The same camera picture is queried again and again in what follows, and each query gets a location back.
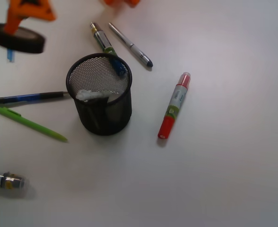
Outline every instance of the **marker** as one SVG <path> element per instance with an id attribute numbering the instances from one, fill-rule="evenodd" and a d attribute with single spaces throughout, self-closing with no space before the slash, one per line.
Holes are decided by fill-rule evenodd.
<path id="1" fill-rule="evenodd" d="M 130 48 L 130 50 L 148 67 L 153 67 L 152 61 L 135 45 L 133 44 L 118 28 L 112 23 L 109 23 L 110 29 Z"/>
<path id="2" fill-rule="evenodd" d="M 27 180 L 20 175 L 11 174 L 10 172 L 0 174 L 0 188 L 4 189 L 24 189 Z"/>
<path id="3" fill-rule="evenodd" d="M 97 23 L 91 22 L 91 30 L 103 53 L 110 53 L 118 56 L 110 41 L 106 37 L 104 31 L 101 30 Z M 120 61 L 116 59 L 110 59 L 110 63 L 119 76 L 123 76 L 126 74 L 126 69 Z"/>
<path id="4" fill-rule="evenodd" d="M 66 142 L 68 140 L 67 138 L 60 135 L 59 133 L 57 133 L 55 131 L 52 131 L 48 128 L 45 128 L 45 127 L 43 127 L 39 124 L 36 124 L 35 122 L 29 121 L 28 119 L 23 118 L 21 116 L 21 114 L 16 113 L 15 111 L 10 110 L 6 107 L 0 107 L 0 114 L 18 122 L 18 123 L 21 123 L 21 124 L 31 128 L 31 129 L 39 131 L 39 132 L 41 132 L 41 133 L 43 133 L 47 136 L 53 137 L 55 139 L 58 139 L 58 140 L 61 140 L 61 141 L 64 141 L 64 142 Z"/>
<path id="5" fill-rule="evenodd" d="M 177 119 L 181 105 L 187 93 L 188 85 L 191 80 L 191 75 L 188 72 L 182 74 L 178 84 L 174 90 L 171 101 L 169 102 L 167 111 L 165 113 L 158 137 L 160 139 L 167 139 Z"/>
<path id="6" fill-rule="evenodd" d="M 65 96 L 69 96 L 68 92 L 58 91 L 58 92 L 46 92 L 46 93 L 38 93 L 38 94 L 30 94 L 30 95 L 22 95 L 22 96 L 9 96 L 9 97 L 1 97 L 0 104 L 23 102 L 23 101 L 37 101 L 37 100 L 43 100 L 49 98 L 60 98 Z"/>

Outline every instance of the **mechanical pencil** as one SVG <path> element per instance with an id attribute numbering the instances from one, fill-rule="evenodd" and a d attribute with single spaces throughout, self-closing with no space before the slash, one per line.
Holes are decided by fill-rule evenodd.
<path id="1" fill-rule="evenodd" d="M 64 142 L 66 142 L 68 140 L 64 136 L 56 133 L 55 131 L 52 131 L 52 130 L 50 130 L 48 128 L 45 128 L 45 127 L 43 127 L 39 124 L 36 124 L 35 122 L 29 121 L 28 119 L 23 118 L 21 116 L 21 114 L 16 113 L 15 111 L 10 110 L 6 107 L 0 107 L 0 114 L 18 122 L 18 123 L 21 123 L 25 126 L 28 126 L 29 128 L 32 128 L 32 129 L 34 129 L 38 132 L 41 132 L 41 133 L 43 133 L 47 136 L 53 137 L 55 139 L 58 139 L 58 140 L 61 140 L 61 141 L 64 141 Z"/>
<path id="2" fill-rule="evenodd" d="M 0 188 L 4 189 L 23 189 L 27 180 L 20 175 L 11 174 L 10 172 L 0 174 Z"/>
<path id="3" fill-rule="evenodd" d="M 94 35 L 94 38 L 96 39 L 97 43 L 100 45 L 103 53 L 110 53 L 117 56 L 116 51 L 112 47 L 104 31 L 101 30 L 101 28 L 97 23 L 94 22 L 91 23 L 91 30 Z M 110 59 L 110 63 L 119 76 L 123 76 L 126 74 L 126 69 L 120 61 L 116 59 Z"/>

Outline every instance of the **green pencil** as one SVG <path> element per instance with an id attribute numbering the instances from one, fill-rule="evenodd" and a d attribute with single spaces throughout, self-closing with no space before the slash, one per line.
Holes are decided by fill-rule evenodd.
<path id="1" fill-rule="evenodd" d="M 12 119 L 12 120 L 14 120 L 16 122 L 18 122 L 18 123 L 21 123 L 21 124 L 23 124 L 23 125 L 25 125 L 27 127 L 30 127 L 31 129 L 39 131 L 39 132 L 41 132 L 41 133 L 43 133 L 43 134 L 45 134 L 47 136 L 51 136 L 51 137 L 53 137 L 55 139 L 58 139 L 58 140 L 61 140 L 61 141 L 64 141 L 64 142 L 68 141 L 67 138 L 65 138 L 64 136 L 60 135 L 59 133 L 57 133 L 55 131 L 52 131 L 52 130 L 50 130 L 48 128 L 45 128 L 45 127 L 43 127 L 43 126 L 41 126 L 39 124 L 36 124 L 35 122 L 29 121 L 28 119 L 23 118 L 21 116 L 21 114 L 16 113 L 15 111 L 10 110 L 10 109 L 8 109 L 6 107 L 0 107 L 0 114 L 6 116 L 6 117 L 8 117 L 8 118 L 10 118 L 10 119 Z"/>

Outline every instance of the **mesh cup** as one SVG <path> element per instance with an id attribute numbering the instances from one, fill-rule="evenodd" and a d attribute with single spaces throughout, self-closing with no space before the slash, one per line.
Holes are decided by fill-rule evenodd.
<path id="1" fill-rule="evenodd" d="M 113 62 L 121 62 L 125 71 L 118 75 Z M 74 99 L 84 127 L 97 135 L 113 135 L 129 122 L 132 108 L 130 87 L 132 75 L 129 66 L 121 58 L 107 53 L 88 55 L 76 62 L 68 72 L 66 86 Z M 121 94 L 117 99 L 76 99 L 79 90 L 110 90 Z"/>

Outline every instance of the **silver pen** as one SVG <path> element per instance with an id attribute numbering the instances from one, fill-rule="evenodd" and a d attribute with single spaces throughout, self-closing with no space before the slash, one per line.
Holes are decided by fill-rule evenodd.
<path id="1" fill-rule="evenodd" d="M 133 44 L 118 28 L 112 23 L 109 23 L 110 29 L 118 35 L 119 38 L 127 45 L 130 50 L 148 67 L 153 67 L 152 61 L 135 45 Z"/>

